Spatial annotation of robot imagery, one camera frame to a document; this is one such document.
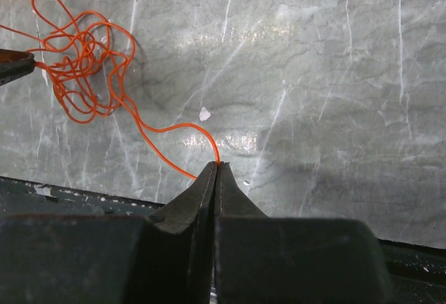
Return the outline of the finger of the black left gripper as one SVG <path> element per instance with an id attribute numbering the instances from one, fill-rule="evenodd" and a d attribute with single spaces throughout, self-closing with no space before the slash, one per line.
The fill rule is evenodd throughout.
<path id="1" fill-rule="evenodd" d="M 0 85 L 6 85 L 31 74 L 36 67 L 34 54 L 24 51 L 1 49 Z"/>

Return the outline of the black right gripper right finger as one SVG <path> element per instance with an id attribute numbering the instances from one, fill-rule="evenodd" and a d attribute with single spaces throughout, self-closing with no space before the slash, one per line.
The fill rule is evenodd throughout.
<path id="1" fill-rule="evenodd" d="M 272 218 L 222 163 L 215 182 L 219 303 L 391 303 L 378 239 L 343 218 Z"/>

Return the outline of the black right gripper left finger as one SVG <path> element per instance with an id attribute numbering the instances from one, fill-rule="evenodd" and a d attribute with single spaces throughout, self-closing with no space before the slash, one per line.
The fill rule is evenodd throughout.
<path id="1" fill-rule="evenodd" d="M 1 218 L 2 303 L 208 303 L 217 164 L 147 215 Z"/>

